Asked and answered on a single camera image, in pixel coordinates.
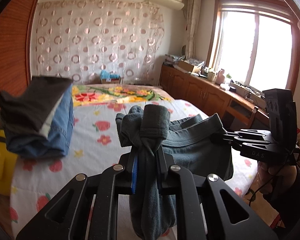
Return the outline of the person's right hand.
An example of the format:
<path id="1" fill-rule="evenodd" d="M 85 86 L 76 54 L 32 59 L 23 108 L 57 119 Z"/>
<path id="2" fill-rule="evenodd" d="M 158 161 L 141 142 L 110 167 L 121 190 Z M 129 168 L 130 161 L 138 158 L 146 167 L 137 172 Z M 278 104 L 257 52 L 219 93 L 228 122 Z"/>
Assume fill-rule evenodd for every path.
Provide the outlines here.
<path id="1" fill-rule="evenodd" d="M 262 194 L 270 194 L 273 190 L 285 191 L 296 180 L 296 166 L 269 166 L 258 163 L 257 185 Z"/>

